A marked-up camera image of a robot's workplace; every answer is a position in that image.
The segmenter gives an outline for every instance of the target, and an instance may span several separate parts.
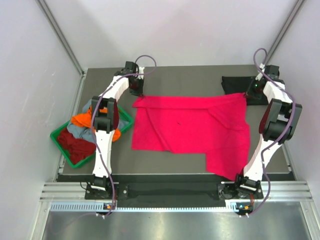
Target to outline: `gray table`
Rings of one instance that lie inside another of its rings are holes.
[[[80,99],[81,109],[94,95],[102,93],[119,68],[90,68],[84,82]],[[152,75],[145,77],[144,93],[154,96],[209,97],[223,95],[221,76],[254,76],[253,65],[221,66],[170,66],[158,67]],[[118,104],[133,118],[136,109],[132,104],[137,99],[127,90]],[[266,106],[248,106],[246,121],[250,125],[252,156],[259,140],[258,126]],[[204,174],[206,160],[204,154],[172,154],[170,152],[137,151],[131,149],[133,128],[112,144],[111,166],[113,174]],[[63,174],[91,174],[95,160],[81,168],[71,168],[67,163]],[[289,169],[280,148],[267,166],[268,173],[288,173]]]

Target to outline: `black cloth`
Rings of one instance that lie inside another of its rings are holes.
[[[223,76],[222,88],[225,94],[245,93],[255,76]],[[268,99],[263,94],[261,99],[247,98],[246,105],[268,105]]]

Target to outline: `orange cloth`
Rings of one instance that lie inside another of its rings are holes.
[[[80,113],[76,116],[73,116],[71,118],[71,122],[78,126],[78,127],[87,127],[90,128],[91,127],[91,106],[89,107],[88,111],[86,113]],[[107,113],[108,110],[105,109],[100,109],[100,113]],[[114,135],[112,137],[112,142],[117,141],[119,138],[121,137],[121,131],[117,128],[114,131]]]

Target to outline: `red towel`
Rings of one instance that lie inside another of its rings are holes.
[[[137,108],[133,150],[205,154],[206,170],[232,181],[248,162],[250,128],[243,93],[216,97],[144,96]]]
[[[70,160],[73,164],[77,164],[86,157],[94,154],[96,145],[92,142],[74,136],[68,132],[67,128],[63,129],[57,137],[57,141],[61,146],[69,151]]]

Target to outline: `cable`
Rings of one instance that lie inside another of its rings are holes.
[[[137,63],[137,61],[138,61],[140,58],[142,58],[142,57],[150,58],[150,59],[154,62],[154,67],[153,67],[153,69],[152,69],[150,72],[146,72],[146,73],[129,73],[129,74],[126,74],[126,75],[123,75],[123,76],[119,77],[115,82],[117,83],[117,82],[119,82],[121,79],[130,77],[130,76],[146,76],[146,75],[152,74],[152,73],[156,70],[156,68],[157,68],[157,62],[156,62],[156,60],[155,60],[152,56],[149,56],[149,55],[141,55],[141,56],[139,56],[139,57],[135,60],[135,63]],[[98,152],[99,152],[102,165],[103,165],[103,167],[105,168],[106,173],[108,174],[108,177],[109,177],[110,182],[111,182],[111,187],[112,187],[112,202],[111,202],[111,208],[110,208],[110,210],[108,211],[108,213],[105,215],[105,217],[107,217],[107,216],[109,216],[109,215],[111,214],[112,209],[113,209],[113,207],[114,207],[114,205],[115,205],[115,192],[116,192],[116,191],[115,191],[115,183],[114,183],[114,181],[113,181],[113,179],[112,179],[112,177],[111,177],[111,174],[110,174],[110,172],[109,172],[106,164],[104,163],[104,160],[103,160],[102,155],[101,155],[101,150],[100,150],[100,148],[99,148],[99,146],[98,146],[98,144],[97,144],[96,135],[95,135],[95,133],[94,133],[93,130],[94,130],[94,120],[95,120],[95,116],[96,116],[96,113],[97,113],[97,111],[98,111],[98,109],[99,109],[99,105],[100,105],[100,103],[101,103],[101,101],[102,101],[102,98],[104,97],[104,95],[105,95],[107,92],[109,92],[109,91],[113,88],[113,86],[114,86],[114,85],[108,87],[108,88],[101,94],[101,96],[100,96],[100,98],[99,98],[99,100],[98,100],[98,102],[97,102],[97,105],[96,105],[96,107],[95,107],[95,109],[94,109],[94,111],[93,111],[93,115],[92,115],[92,119],[91,119],[91,126],[90,126],[90,130],[91,130],[91,133],[92,133],[92,136],[93,136],[93,142],[94,142],[94,144],[95,144],[95,146],[96,146],[96,149],[97,149]],[[95,212],[87,212],[87,213],[85,213],[85,214],[82,214],[82,215],[78,216],[77,218],[73,219],[72,221],[70,221],[70,222],[69,222],[63,229],[61,229],[60,231],[54,231],[54,230],[53,230],[52,221],[50,220],[50,230],[51,230],[51,232],[52,232],[54,235],[58,235],[58,234],[62,233],[64,230],[66,230],[70,225],[72,225],[72,224],[73,224],[74,222],[76,222],[77,220],[81,219],[81,218],[84,217],[84,216],[89,216],[89,215],[96,215],[96,213],[95,213]]]
[[[85,189],[85,188],[82,186],[82,183],[81,183],[81,182],[80,182],[80,187],[87,191],[87,189]]]
[[[288,95],[288,97],[292,100],[292,110],[291,110],[291,114],[290,114],[290,117],[288,119],[288,122],[283,130],[283,132],[280,134],[280,136],[273,142],[271,143],[269,146],[267,146],[266,148],[264,148],[262,151],[261,151],[261,160],[262,160],[262,170],[263,170],[263,175],[265,176],[267,182],[268,182],[268,191],[265,195],[265,198],[262,200],[262,202],[260,203],[260,205],[255,209],[253,210],[249,215],[251,216],[252,214],[256,213],[264,204],[265,202],[267,201],[267,199],[269,198],[269,195],[270,195],[270,190],[271,190],[271,181],[270,181],[270,178],[268,177],[268,174],[266,172],[266,166],[265,166],[265,159],[264,159],[264,153],[265,151],[267,151],[269,148],[271,148],[272,146],[276,145],[283,137],[284,135],[286,134],[286,132],[288,131],[288,129],[290,128],[290,125],[294,119],[294,116],[295,116],[295,111],[296,111],[296,100],[295,98],[289,93],[287,92],[285,89],[283,89],[282,87],[280,87],[275,81],[273,81],[267,74],[265,74],[262,69],[260,69],[260,67],[258,66],[257,64],[257,61],[256,61],[256,55],[259,51],[264,51],[265,53],[265,57],[264,57],[264,60],[263,60],[263,63],[266,61],[266,58],[267,58],[267,50],[265,48],[259,48],[257,49],[254,54],[253,54],[253,62],[254,62],[254,65],[256,66],[256,68],[258,69],[258,71],[268,80],[270,81],[273,85],[275,85],[278,89],[280,89],[282,92],[284,92],[285,94]]]
[[[250,193],[250,202],[251,202],[251,206],[253,207],[254,203],[255,203],[255,198],[254,198],[254,195],[252,193]]]

